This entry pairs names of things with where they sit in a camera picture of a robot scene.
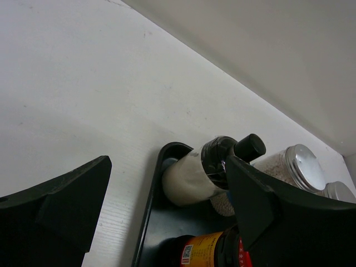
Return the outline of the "silver-lid bead jar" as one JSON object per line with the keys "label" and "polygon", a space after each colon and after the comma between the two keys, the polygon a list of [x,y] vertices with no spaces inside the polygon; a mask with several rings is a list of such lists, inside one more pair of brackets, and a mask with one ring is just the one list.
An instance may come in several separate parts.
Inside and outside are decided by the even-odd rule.
{"label": "silver-lid bead jar", "polygon": [[325,189],[318,192],[317,195],[338,201],[356,203],[355,195],[346,184],[340,181],[327,183]]}
{"label": "silver-lid bead jar", "polygon": [[[249,163],[265,154],[261,145],[256,148],[242,148],[235,145],[240,159]],[[312,151],[302,144],[289,146],[252,165],[257,170],[287,184],[311,193],[319,193],[326,187],[323,170]],[[235,215],[229,192],[210,199],[214,210],[222,216]]]}

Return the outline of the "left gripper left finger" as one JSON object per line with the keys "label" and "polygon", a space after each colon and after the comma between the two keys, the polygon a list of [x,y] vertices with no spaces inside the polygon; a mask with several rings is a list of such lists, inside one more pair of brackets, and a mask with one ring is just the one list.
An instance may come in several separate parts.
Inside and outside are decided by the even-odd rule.
{"label": "left gripper left finger", "polygon": [[1,266],[81,266],[111,175],[108,156],[1,197]]}

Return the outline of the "black-cap clear bottle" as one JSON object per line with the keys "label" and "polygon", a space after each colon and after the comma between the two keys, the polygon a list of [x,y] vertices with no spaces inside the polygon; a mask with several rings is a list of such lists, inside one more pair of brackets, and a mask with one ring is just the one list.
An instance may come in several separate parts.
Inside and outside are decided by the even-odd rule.
{"label": "black-cap clear bottle", "polygon": [[229,156],[250,163],[265,153],[264,142],[254,133],[240,141],[218,136],[168,167],[162,176],[162,189],[176,206],[209,200],[229,189],[225,168]]}

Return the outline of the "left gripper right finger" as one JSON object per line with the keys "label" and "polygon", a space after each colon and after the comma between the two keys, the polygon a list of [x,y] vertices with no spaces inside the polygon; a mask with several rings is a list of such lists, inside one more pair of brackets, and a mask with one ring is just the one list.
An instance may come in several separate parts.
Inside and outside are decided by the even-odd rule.
{"label": "left gripper right finger", "polygon": [[355,205],[309,193],[229,156],[226,175],[253,266],[354,266]]}

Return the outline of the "red-lid chili sauce jar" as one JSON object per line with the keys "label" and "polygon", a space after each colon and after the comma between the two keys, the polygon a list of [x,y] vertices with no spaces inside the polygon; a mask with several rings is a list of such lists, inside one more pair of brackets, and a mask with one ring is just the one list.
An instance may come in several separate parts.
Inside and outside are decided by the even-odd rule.
{"label": "red-lid chili sauce jar", "polygon": [[225,231],[192,236],[183,235],[165,241],[155,259],[155,266],[252,267],[237,225]]}

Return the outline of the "black rectangular tray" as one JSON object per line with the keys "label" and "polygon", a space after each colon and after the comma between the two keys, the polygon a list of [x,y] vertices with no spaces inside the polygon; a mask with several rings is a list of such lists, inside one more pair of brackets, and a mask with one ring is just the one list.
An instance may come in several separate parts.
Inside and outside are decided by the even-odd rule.
{"label": "black rectangular tray", "polygon": [[209,201],[180,208],[166,198],[162,174],[191,150],[184,143],[170,142],[159,151],[131,266],[158,266],[158,251],[168,239],[220,232],[237,223],[234,216],[219,215]]}

